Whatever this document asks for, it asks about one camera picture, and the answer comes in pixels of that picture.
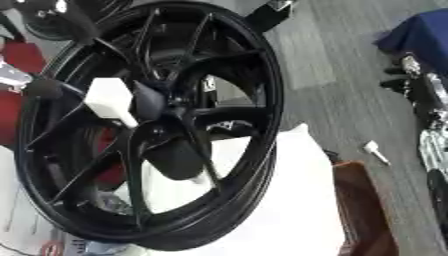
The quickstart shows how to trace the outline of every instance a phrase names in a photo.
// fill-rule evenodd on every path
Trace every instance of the brown box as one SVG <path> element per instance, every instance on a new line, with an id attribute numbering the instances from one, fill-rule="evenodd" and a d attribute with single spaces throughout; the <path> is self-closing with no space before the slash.
<path id="1" fill-rule="evenodd" d="M 336 165 L 334 178 L 347 237 L 340 255 L 398 255 L 381 202 L 364 165 L 358 162 Z"/>

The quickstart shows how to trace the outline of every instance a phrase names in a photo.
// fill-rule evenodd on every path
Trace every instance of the red object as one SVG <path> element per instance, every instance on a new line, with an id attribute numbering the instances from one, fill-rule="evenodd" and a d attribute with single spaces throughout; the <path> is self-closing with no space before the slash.
<path id="1" fill-rule="evenodd" d="M 6 41 L 1 52 L 6 62 L 29 73 L 40 73 L 45 60 L 35 44 Z M 0 145 L 10 147 L 14 142 L 19 117 L 21 96 L 0 91 Z"/>

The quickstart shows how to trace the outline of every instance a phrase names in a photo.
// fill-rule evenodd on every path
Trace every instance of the wheel spoke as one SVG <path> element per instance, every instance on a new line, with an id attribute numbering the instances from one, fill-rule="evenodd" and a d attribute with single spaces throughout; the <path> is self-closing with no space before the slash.
<path id="1" fill-rule="evenodd" d="M 217 72 L 226 67 L 250 66 L 256 63 L 261 53 L 262 50 L 250 50 L 223 56 L 206 57 L 172 73 L 169 78 L 173 83 L 171 86 L 177 87 L 177 83 L 184 84 L 193 74 L 200 77 L 206 74 L 213 74 L 214 71 Z"/>
<path id="2" fill-rule="evenodd" d="M 182 66 L 184 63 L 188 62 L 188 60 L 193 57 L 194 52 L 196 51 L 198 44 L 202 37 L 204 36 L 204 32 L 207 30 L 208 25 L 210 24 L 210 21 L 212 20 L 213 15 L 208 14 L 206 15 L 199 26 L 196 28 L 193 37 L 191 38 L 190 42 L 188 43 L 187 48 L 185 49 L 185 53 L 180 59 L 178 65 Z"/>
<path id="3" fill-rule="evenodd" d="M 142 160 L 139 153 L 139 144 L 141 143 L 139 138 L 134 137 L 135 134 L 132 131 L 129 133 L 128 139 L 123 140 L 121 143 L 119 151 L 126 173 L 129 198 L 131 200 L 135 223 L 139 229 L 142 229 L 144 221 L 150 215 L 150 211 L 146 205 L 142 189 Z"/>
<path id="4" fill-rule="evenodd" d="M 27 150 L 48 146 L 63 140 L 69 134 L 79 129 L 82 124 L 97 120 L 96 115 L 85 105 L 80 104 L 70 113 L 62 117 L 52 128 L 39 135 L 27 145 Z"/>
<path id="5" fill-rule="evenodd" d="M 221 183 L 219 181 L 218 171 L 215 168 L 210 153 L 204 146 L 204 143 L 201 141 L 201 138 L 198 132 L 196 131 L 196 127 L 194 126 L 193 120 L 192 119 L 190 120 L 189 118 L 183 118 L 181 122 L 182 122 L 182 129 L 184 130 L 185 136 L 187 137 L 187 141 L 190 143 L 191 147 L 202 159 L 205 165 L 205 171 L 210 177 L 213 186 L 218 192 L 221 192 L 222 188 Z"/>
<path id="6" fill-rule="evenodd" d="M 79 191 L 94 181 L 101 173 L 109 167 L 120 162 L 118 152 L 116 151 L 116 142 L 113 142 L 96 156 L 90 164 L 82 169 L 51 201 L 52 204 L 58 204 L 67 198 L 68 195 L 79 194 Z"/>
<path id="7" fill-rule="evenodd" d="M 131 60 L 129 57 L 124 53 L 124 51 L 118 49 L 115 45 L 112 43 L 109 43 L 101 38 L 95 38 L 95 43 L 104 49 L 108 50 L 109 52 L 113 53 L 117 57 L 120 57 L 122 60 L 124 60 L 127 64 L 131 64 Z"/>
<path id="8" fill-rule="evenodd" d="M 212 125 L 225 121 L 246 121 L 255 129 L 264 128 L 269 119 L 266 108 L 259 107 L 217 107 L 197 109 L 194 112 L 196 121 L 201 125 Z"/>
<path id="9" fill-rule="evenodd" d="M 143 73 L 147 80 L 154 77 L 153 65 L 150 58 L 150 48 L 151 48 L 151 26 L 154 24 L 155 18 L 158 15 L 159 10 L 153 10 L 146 19 L 145 25 L 140 31 L 137 40 L 135 41 L 132 51 L 137 65 L 140 71 Z"/>

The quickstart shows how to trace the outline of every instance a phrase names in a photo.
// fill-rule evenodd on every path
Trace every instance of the black stand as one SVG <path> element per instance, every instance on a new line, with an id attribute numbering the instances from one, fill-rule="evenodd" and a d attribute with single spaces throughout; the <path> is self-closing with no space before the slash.
<path id="1" fill-rule="evenodd" d="M 289 18 L 296 1 L 271 0 L 246 16 L 246 21 L 258 32 L 267 32 Z"/>

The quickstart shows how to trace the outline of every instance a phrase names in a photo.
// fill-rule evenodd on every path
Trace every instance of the wheel rim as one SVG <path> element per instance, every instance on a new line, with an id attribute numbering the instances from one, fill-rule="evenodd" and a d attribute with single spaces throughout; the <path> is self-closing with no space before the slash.
<path id="1" fill-rule="evenodd" d="M 193 25 L 193 28 L 186 29 L 187 26 L 182 28 L 182 25 L 174 30 L 179 32 L 185 29 L 185 34 L 189 35 L 188 42 L 184 43 L 183 49 L 181 47 L 183 52 L 181 51 L 180 55 L 176 53 L 179 50 L 178 46 L 165 46 L 167 41 L 175 41 L 173 38 L 182 38 L 182 35 L 176 35 L 180 33 L 175 34 L 169 31 L 170 26 L 175 27 L 179 23 Z M 163 114 L 157 120 L 148 120 L 136 106 L 134 114 L 140 119 L 140 126 L 128 130 L 117 127 L 113 122 L 104 120 L 98 122 L 86 106 L 79 105 L 79 95 L 73 96 L 67 93 L 64 101 L 59 102 L 30 100 L 26 103 L 29 107 L 25 107 L 28 111 L 22 113 L 16 150 L 18 175 L 30 198 L 37 208 L 59 227 L 95 240 L 137 242 L 151 248 L 176 250 L 199 246 L 224 235 L 223 230 L 227 232 L 231 230 L 229 227 L 236 226 L 236 223 L 244 218 L 242 216 L 247 216 L 253 209 L 263 194 L 272 171 L 272 163 L 267 164 L 269 168 L 262 167 L 275 142 L 282 112 L 283 94 L 278 64 L 269 44 L 263 37 L 253 32 L 241 17 L 222 8 L 198 3 L 161 2 L 139 6 L 115 15 L 99 26 L 104 32 L 102 41 L 92 47 L 72 44 L 49 64 L 44 74 L 51 74 L 73 84 L 81 91 L 85 91 L 91 79 L 97 76 L 119 75 L 128 84 L 138 80 L 146 87 L 162 94 L 168 107 L 164 108 Z M 153 30 L 148 30 L 151 36 L 145 37 L 149 34 L 144 32 L 144 29 L 139 30 L 141 27 L 149 29 L 153 27 Z M 222 45 L 222 41 L 225 41 L 227 46 Z M 117 48 L 130 49 L 132 48 L 130 46 L 136 46 L 133 49 L 139 50 L 125 53 L 129 62 L 126 63 L 123 61 L 125 58 L 120 57 L 114 48 L 111 49 L 108 42 L 116 45 Z M 174 65 L 172 64 L 173 56 L 180 56 L 180 60 L 175 61 Z M 116 65 L 104 67 L 112 61 Z M 161 78 L 158 73 L 164 72 L 168 75 Z M 262 95 L 260 97 L 264 106 L 210 106 L 210 100 L 204 103 L 203 98 L 209 99 L 210 95 L 204 96 L 202 89 L 194 91 L 194 88 L 198 87 L 198 84 L 202 88 L 204 79 L 212 75 L 225 78 L 227 81 L 233 80 L 233 84 L 250 82 L 249 85 L 253 86 L 239 86 L 239 89 L 253 102 L 255 94 Z M 260 88 L 264 90 L 264 93 L 259 94 Z M 184 100 L 179 102 L 178 98 L 184 98 Z M 54 121 L 49 120 L 53 114 L 57 117 Z M 235 120 L 242 120 L 243 125 L 253 129 L 249 134 L 252 135 L 251 141 L 230 174 L 223 179 L 218 179 L 214 174 L 216 171 L 213 163 L 209 159 L 211 153 L 207 149 L 208 143 L 203 142 L 206 139 L 202 138 L 201 133 L 209 135 L 208 129 L 212 125 Z M 78 143 L 83 144 L 82 146 L 71 143 L 88 141 L 86 139 L 88 136 L 85 135 L 86 130 L 79 127 L 86 123 L 89 123 L 89 129 L 98 125 L 101 129 L 112 129 L 113 133 L 117 134 L 114 138 L 115 143 L 108 145 L 99 155 L 81 156 L 85 152 L 85 143 Z M 154 131 L 160 127 L 163 128 L 163 134 L 167 134 L 169 138 L 156 134 L 147 138 L 148 130 Z M 69 136 L 70 138 L 64 143 L 54 143 L 64 140 L 67 134 L 73 135 Z M 141 159 L 135 159 L 140 155 L 137 150 L 141 148 L 143 141 L 150 143 L 149 151 L 154 145 L 158 145 L 151 151 L 155 152 L 153 156 L 145 155 L 144 157 L 146 160 L 151 159 L 150 162 L 157 162 L 161 152 L 162 155 L 166 152 L 169 154 L 180 147 L 177 142 L 176 146 L 168 145 L 172 142 L 173 134 L 186 138 L 180 139 L 182 141 L 180 144 L 188 144 L 190 150 L 205 163 L 205 170 L 214 181 L 215 189 L 173 211 L 152 214 L 144 205 L 145 199 L 142 198 L 141 173 L 133 171 L 141 167 Z M 162 147 L 168 148 L 167 151 L 161 149 Z M 106 161 L 94 165 L 96 160 L 102 158 Z M 91 184 L 87 180 L 94 180 L 101 171 L 109 169 L 111 162 L 122 162 L 126 172 L 126 183 L 129 189 L 134 191 L 130 193 L 133 212 L 129 216 L 106 212 L 92 202 L 86 201 L 85 195 L 91 194 L 91 189 L 87 189 Z M 77 167 L 75 163 L 79 163 L 82 167 Z M 62 185 L 55 184 L 57 182 L 54 181 L 54 175 L 49 174 L 52 165 L 59 166 L 59 171 L 69 177 L 68 181 Z M 86 168 L 86 165 L 93 165 L 94 168 Z M 180 179 L 187 178 L 185 175 L 191 178 L 192 175 L 197 174 L 197 171 L 188 175 L 182 173 L 181 176 L 184 176 Z M 161 172 L 172 178 L 172 174 Z M 257 189 L 249 193 L 250 188 Z M 236 204 L 238 199 L 250 202 Z M 226 207 L 237 205 L 241 208 L 240 212 L 234 210 L 233 214 L 241 217 L 231 217 L 231 213 L 228 213 L 227 219 L 232 221 L 222 225 L 221 230 L 216 232 L 219 235 L 209 235 L 214 238 L 202 237 L 200 239 L 202 242 L 193 241 L 194 239 L 191 238 L 187 239 L 191 242 L 178 241 L 181 244 L 178 248 L 166 242 L 174 241 L 172 237 L 176 235 L 176 232 L 177 234 L 182 231 L 185 233 L 185 230 L 197 232 L 201 225 L 206 226 L 207 223 L 204 224 L 204 222 L 217 218 L 216 216 L 225 212 L 226 209 L 229 212 L 229 208 Z M 163 246 L 164 241 L 170 246 Z"/>

